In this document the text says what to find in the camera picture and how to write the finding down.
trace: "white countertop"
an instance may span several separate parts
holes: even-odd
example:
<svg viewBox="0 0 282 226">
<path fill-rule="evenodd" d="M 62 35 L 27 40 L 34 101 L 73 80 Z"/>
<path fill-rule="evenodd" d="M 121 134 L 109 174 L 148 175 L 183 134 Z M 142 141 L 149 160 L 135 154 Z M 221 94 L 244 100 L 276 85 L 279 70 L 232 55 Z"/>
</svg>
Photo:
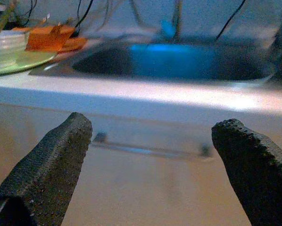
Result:
<svg viewBox="0 0 282 226">
<path fill-rule="evenodd" d="M 227 112 L 282 117 L 280 90 L 28 74 L 0 76 L 0 104 L 180 123 L 190 113 L 198 121 L 203 112 L 211 122 L 227 119 Z"/>
</svg>

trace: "plate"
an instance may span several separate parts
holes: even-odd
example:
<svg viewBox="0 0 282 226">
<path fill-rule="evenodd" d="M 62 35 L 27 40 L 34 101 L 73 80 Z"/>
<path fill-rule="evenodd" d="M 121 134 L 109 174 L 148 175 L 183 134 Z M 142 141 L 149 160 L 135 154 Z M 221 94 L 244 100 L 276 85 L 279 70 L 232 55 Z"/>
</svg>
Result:
<svg viewBox="0 0 282 226">
<path fill-rule="evenodd" d="M 21 72 L 32 67 L 44 64 L 56 56 L 56 53 L 50 52 L 30 52 L 25 51 L 11 66 L 0 68 L 0 74 Z"/>
</svg>

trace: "wall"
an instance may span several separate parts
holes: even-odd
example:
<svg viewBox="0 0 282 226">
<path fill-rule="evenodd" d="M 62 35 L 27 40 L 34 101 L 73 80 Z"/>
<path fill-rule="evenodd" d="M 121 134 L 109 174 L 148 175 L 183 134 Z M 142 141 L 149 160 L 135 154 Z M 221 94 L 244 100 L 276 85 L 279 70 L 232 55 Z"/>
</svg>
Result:
<svg viewBox="0 0 282 226">
<path fill-rule="evenodd" d="M 136 32 L 138 29 L 129 0 L 113 0 L 113 6 L 120 4 L 101 33 Z M 32 17 L 42 18 L 50 13 L 52 20 L 66 21 L 76 18 L 79 0 L 39 0 Z M 160 27 L 162 19 L 171 20 L 174 0 L 135 0 L 143 21 Z M 184 35 L 215 37 L 227 19 L 240 5 L 241 0 L 183 0 Z M 89 1 L 83 0 L 80 16 L 84 14 Z M 94 0 L 91 11 L 82 24 L 82 31 L 97 34 L 95 30 L 102 24 L 106 1 Z M 21 0 L 17 10 L 20 14 L 30 8 L 29 0 Z M 247 0 L 241 12 L 236 15 L 230 30 L 223 38 L 265 39 L 274 35 L 282 18 L 282 0 Z"/>
</svg>

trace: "kitchen sink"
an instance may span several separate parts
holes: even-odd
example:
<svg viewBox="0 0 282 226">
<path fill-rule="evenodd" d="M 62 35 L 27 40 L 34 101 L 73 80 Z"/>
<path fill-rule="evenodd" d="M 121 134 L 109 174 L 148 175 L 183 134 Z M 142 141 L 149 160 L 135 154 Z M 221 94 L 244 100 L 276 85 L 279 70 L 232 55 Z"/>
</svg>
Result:
<svg viewBox="0 0 282 226">
<path fill-rule="evenodd" d="M 257 81 L 265 54 L 255 46 L 106 42 L 31 74 L 162 82 Z"/>
</svg>

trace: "textured rubber pad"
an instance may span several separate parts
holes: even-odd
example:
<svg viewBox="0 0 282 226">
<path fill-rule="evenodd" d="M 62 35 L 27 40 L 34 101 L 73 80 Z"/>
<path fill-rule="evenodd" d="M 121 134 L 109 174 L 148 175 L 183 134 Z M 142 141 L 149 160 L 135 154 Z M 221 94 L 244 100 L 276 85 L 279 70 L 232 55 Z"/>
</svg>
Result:
<svg viewBox="0 0 282 226">
<path fill-rule="evenodd" d="M 212 140 L 254 226 L 282 226 L 282 150 L 237 119 L 217 123 Z"/>
<path fill-rule="evenodd" d="M 91 122 L 80 113 L 72 113 L 13 168 L 0 185 L 0 200 L 10 197 L 14 212 L 22 209 L 20 214 L 29 217 L 17 219 L 17 225 L 61 225 L 91 133 Z"/>
</svg>

